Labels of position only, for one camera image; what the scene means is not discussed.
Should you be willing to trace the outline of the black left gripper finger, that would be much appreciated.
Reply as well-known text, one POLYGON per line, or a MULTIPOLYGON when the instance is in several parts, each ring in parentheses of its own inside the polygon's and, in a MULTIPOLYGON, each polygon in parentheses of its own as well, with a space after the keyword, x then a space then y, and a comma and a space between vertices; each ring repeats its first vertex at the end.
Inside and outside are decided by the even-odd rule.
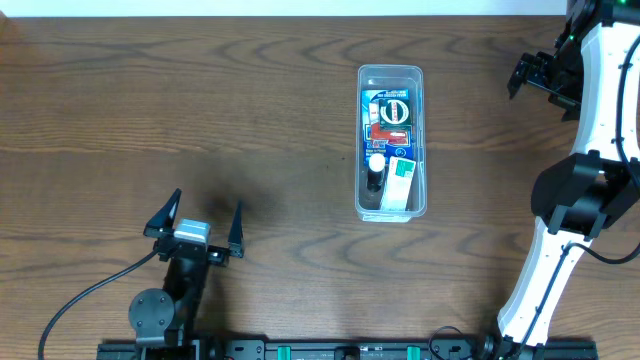
POLYGON ((173 232, 176 213, 179 207, 182 190, 176 188, 167 202, 146 223, 143 235, 150 238, 161 238, 173 232))
POLYGON ((244 257, 244 233, 242 226, 242 203, 237 204, 228 236, 229 252, 232 257, 244 257))

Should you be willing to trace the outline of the dark green round-logo box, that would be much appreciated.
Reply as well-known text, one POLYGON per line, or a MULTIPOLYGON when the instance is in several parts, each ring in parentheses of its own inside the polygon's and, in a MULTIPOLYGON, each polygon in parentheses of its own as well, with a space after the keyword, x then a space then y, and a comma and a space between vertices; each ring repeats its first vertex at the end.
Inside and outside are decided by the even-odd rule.
POLYGON ((379 101, 380 126, 388 129, 410 128, 411 108, 407 100, 381 99, 379 101))

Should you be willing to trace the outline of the red and green medicine box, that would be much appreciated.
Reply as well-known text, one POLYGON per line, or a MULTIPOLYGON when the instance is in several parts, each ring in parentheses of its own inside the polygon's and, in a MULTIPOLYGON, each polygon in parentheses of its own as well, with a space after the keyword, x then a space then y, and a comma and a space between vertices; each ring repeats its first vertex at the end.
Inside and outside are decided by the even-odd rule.
POLYGON ((380 126, 379 101, 376 99, 368 104, 369 124, 371 127, 372 140, 385 140, 391 145, 407 146, 409 144, 410 128, 404 129, 388 129, 380 126))

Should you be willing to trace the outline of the blue Kool Fever box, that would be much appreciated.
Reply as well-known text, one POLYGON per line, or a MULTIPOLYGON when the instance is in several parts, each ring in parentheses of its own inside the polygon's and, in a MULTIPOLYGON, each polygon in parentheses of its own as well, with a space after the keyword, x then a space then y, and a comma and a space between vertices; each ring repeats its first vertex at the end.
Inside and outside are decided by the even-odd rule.
POLYGON ((385 158, 392 156, 401 158, 413 158, 413 115, 410 101, 410 91, 408 89, 387 89, 387 90, 362 90, 361 91, 361 136, 363 150, 365 151, 364 163, 367 163, 369 157, 375 153, 383 154, 385 158), (376 99, 400 99, 407 100, 411 108, 412 127, 409 133, 409 144, 407 146, 391 145, 385 140, 372 140, 371 127, 369 124, 368 104, 376 99))

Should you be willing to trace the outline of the white and green medicine box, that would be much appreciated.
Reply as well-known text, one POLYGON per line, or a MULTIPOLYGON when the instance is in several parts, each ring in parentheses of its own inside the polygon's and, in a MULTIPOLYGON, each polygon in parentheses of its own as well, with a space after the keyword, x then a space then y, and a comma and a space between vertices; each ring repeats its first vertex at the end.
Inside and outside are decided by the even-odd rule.
POLYGON ((382 211, 406 209, 415 170, 416 162, 413 160, 401 157, 390 158, 380 203, 382 211))

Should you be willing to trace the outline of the dark bottle with white cap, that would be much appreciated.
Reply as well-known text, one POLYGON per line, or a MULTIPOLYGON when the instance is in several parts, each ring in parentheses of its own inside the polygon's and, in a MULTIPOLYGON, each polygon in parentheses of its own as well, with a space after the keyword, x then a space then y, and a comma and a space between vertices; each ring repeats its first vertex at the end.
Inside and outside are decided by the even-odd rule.
POLYGON ((371 192, 378 192, 384 182, 386 159, 383 154, 375 153, 369 157, 366 187, 371 192))

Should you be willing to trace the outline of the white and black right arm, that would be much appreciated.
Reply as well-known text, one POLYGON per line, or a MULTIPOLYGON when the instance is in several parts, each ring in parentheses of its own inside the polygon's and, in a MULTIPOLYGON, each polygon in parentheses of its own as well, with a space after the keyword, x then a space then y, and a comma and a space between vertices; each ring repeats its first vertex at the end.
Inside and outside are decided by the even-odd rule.
POLYGON ((507 84, 515 96, 533 85, 578 123, 570 154, 542 171, 532 195, 534 237, 516 286, 478 359, 594 359, 592 341, 552 340, 550 322, 583 254, 639 200, 639 4, 634 0, 570 1, 552 54, 525 53, 507 84))

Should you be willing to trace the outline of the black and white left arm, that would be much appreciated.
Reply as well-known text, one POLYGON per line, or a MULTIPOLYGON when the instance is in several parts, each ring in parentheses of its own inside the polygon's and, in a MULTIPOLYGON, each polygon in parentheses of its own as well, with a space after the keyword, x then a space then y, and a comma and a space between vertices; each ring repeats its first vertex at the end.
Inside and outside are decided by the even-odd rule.
POLYGON ((209 268, 225 267, 232 257, 244 256, 241 204, 233 215, 228 245, 220 247, 210 243, 209 224, 176 219, 181 194, 175 190, 143 230, 155 240, 154 254, 168 268, 162 287, 141 291, 129 306, 139 359, 208 358, 213 348, 195 331, 195 319, 209 268))

